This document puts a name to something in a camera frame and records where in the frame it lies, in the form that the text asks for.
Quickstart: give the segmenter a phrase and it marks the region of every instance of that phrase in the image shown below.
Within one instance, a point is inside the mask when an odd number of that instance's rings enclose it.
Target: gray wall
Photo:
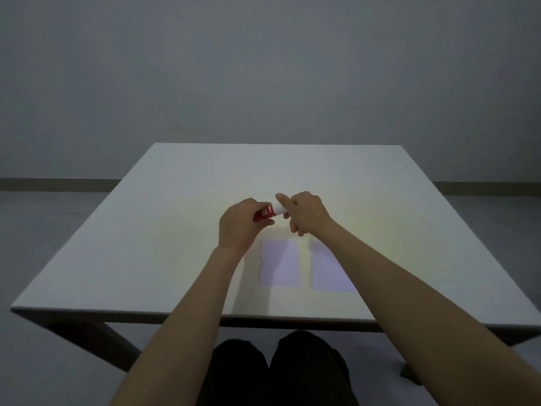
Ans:
[[[123,177],[169,141],[401,144],[433,180],[541,181],[541,0],[0,7],[3,177]]]

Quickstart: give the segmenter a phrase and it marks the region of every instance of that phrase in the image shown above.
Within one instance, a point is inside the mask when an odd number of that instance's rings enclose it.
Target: black pants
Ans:
[[[346,362],[337,350],[307,331],[280,340],[267,366],[248,341],[218,345],[199,393],[198,406],[359,405]]]

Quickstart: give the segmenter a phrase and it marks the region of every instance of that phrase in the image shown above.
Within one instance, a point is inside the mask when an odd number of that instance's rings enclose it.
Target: gray floor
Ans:
[[[11,314],[9,305],[106,194],[0,192],[0,404],[106,405],[124,373]],[[538,308],[541,198],[449,197]],[[143,348],[151,325],[113,325]],[[218,341],[252,341],[270,360],[284,330],[221,328]],[[317,332],[348,363],[361,404],[432,405],[425,389],[398,376],[402,359],[383,334]],[[516,348],[541,371],[541,338]]]

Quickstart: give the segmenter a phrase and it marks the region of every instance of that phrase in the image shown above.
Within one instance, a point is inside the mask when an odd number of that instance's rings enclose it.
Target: white table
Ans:
[[[436,288],[508,344],[541,314],[400,146],[155,144],[13,303],[12,311],[128,370],[139,350],[106,321],[161,323],[244,198],[321,196],[357,237]],[[310,285],[310,237],[265,229],[233,278],[222,325],[380,331],[351,292]],[[261,287],[262,239],[299,243],[301,287]]]

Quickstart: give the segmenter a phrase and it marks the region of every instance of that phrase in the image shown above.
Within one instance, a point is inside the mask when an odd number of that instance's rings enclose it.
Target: square paper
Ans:
[[[310,243],[312,287],[318,290],[356,292],[333,253],[321,242]]]
[[[299,248],[295,241],[263,240],[261,242],[261,286],[301,286]]]

